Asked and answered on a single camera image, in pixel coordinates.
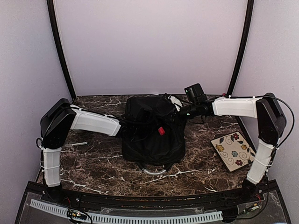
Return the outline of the black backpack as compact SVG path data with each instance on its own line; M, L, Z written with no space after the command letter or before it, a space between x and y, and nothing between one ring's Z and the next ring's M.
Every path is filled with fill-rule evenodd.
M169 170L185 156L186 121L178 117L169 96L130 97L127 100L144 102L152 107L152 121L149 124L132 125L122 132L122 157L135 162L140 169L152 165ZM165 130L163 136L158 132L161 126Z

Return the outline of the pink cap black marker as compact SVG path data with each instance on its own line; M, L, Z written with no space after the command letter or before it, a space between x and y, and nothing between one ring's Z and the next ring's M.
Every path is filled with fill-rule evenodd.
M162 126L159 127L158 132L159 132L159 134L160 134L161 136L165 135L165 130L164 130L164 128L163 128Z

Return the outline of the green tip white pen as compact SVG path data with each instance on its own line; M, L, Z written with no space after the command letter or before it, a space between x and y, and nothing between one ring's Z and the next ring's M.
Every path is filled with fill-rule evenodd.
M84 145L87 145L87 142L65 144L65 147L76 147L76 146L84 146Z

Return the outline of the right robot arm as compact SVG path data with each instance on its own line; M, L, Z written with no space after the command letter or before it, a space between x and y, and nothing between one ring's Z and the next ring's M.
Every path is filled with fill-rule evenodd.
M294 129L292 108L271 92L256 96L208 96L200 84L194 84L185 88L185 94L186 101L174 94L168 97L181 119L234 116L241 121L256 153L238 193L242 202L249 202L256 196L258 186L272 166L278 149Z

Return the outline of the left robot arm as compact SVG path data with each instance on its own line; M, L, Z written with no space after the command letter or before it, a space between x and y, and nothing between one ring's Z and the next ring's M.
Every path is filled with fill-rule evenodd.
M100 133L120 137L121 133L132 125L147 125L116 117L114 115L92 112L73 105L66 98L59 99L41 118L41 136L36 145L41 149L41 167L44 170L44 182L49 187L47 195L55 203L63 203L66 193L59 188L60 154L69 132Z

